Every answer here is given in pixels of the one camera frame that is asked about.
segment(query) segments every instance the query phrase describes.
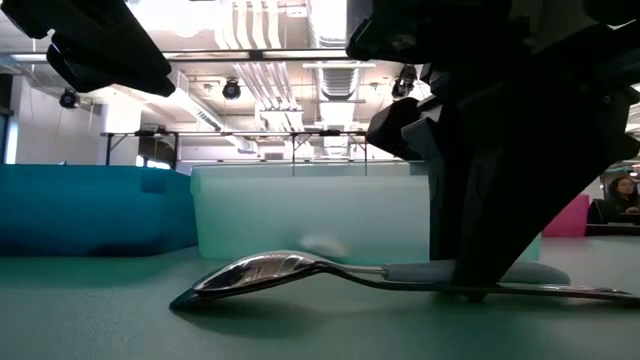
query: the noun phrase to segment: green table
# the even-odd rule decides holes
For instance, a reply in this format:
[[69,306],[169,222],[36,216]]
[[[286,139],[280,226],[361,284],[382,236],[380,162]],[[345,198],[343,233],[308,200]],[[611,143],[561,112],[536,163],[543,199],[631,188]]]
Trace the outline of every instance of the green table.
[[[543,246],[575,283],[640,293],[640,239]],[[169,302],[220,263],[196,249],[143,259],[0,260],[0,359],[632,359],[640,310],[528,297],[484,304],[368,289],[329,275],[228,299]]]

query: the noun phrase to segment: woman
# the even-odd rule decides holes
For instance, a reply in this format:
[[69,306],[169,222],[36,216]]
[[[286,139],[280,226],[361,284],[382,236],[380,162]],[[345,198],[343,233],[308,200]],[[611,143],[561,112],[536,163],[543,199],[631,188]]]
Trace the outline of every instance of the woman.
[[638,190],[630,177],[619,177],[609,184],[609,202],[620,214],[640,214]]

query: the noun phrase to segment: translucent plastic bin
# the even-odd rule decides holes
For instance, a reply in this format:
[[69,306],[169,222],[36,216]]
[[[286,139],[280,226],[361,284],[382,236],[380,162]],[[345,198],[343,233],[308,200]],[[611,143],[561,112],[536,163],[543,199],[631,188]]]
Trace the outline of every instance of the translucent plastic bin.
[[141,256],[197,243],[188,176],[104,166],[0,166],[0,255]]
[[[192,172],[202,256],[303,250],[350,264],[429,259],[423,164],[264,164]],[[537,258],[534,243],[523,256]]]

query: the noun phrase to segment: pink bin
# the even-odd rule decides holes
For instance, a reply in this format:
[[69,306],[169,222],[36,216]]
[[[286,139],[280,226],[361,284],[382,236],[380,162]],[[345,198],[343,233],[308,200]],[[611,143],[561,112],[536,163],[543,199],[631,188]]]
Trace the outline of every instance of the pink bin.
[[584,237],[589,195],[578,195],[542,231],[543,237]]

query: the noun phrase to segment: blue plastic bin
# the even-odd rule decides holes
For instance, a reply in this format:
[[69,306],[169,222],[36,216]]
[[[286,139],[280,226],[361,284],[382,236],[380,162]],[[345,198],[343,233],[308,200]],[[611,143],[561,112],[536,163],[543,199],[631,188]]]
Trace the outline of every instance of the blue plastic bin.
[[196,245],[188,176],[104,166],[0,166],[0,255],[147,256]]

